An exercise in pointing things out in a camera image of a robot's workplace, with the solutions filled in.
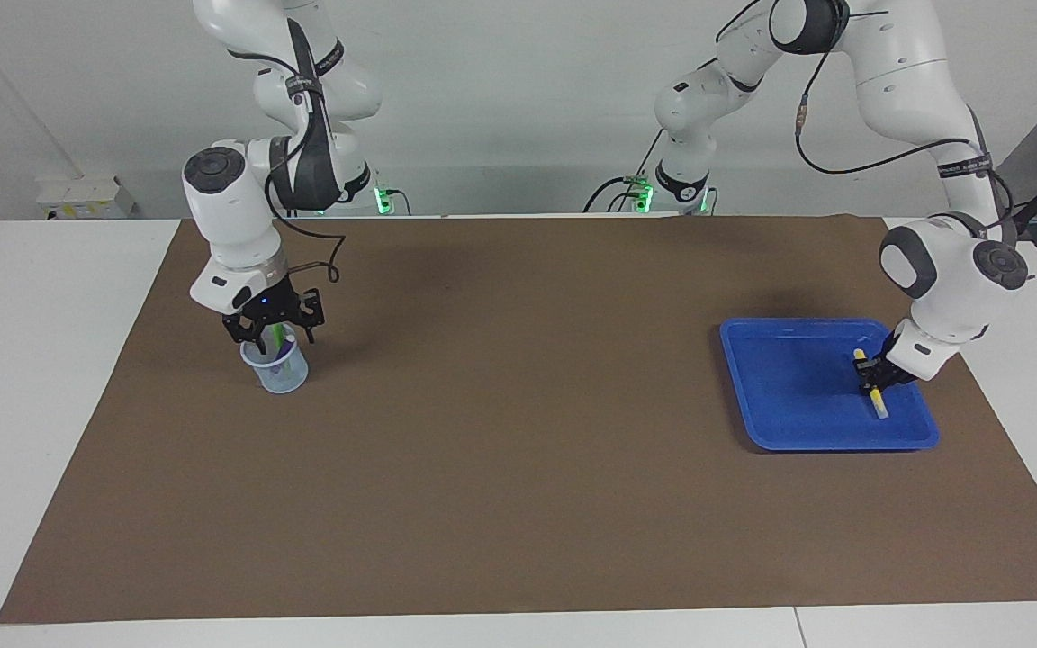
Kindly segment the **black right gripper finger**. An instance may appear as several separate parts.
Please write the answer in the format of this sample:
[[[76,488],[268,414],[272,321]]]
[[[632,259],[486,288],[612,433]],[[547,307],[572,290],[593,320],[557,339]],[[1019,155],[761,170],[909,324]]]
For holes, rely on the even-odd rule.
[[[270,319],[267,315],[249,319],[242,313],[231,313],[221,317],[223,327],[231,336],[234,343],[252,344],[258,353],[267,354],[267,325]]]
[[[323,327],[326,321],[320,288],[312,287],[304,292],[291,290],[285,299],[284,321],[303,329],[308,343],[316,344],[314,329]]]

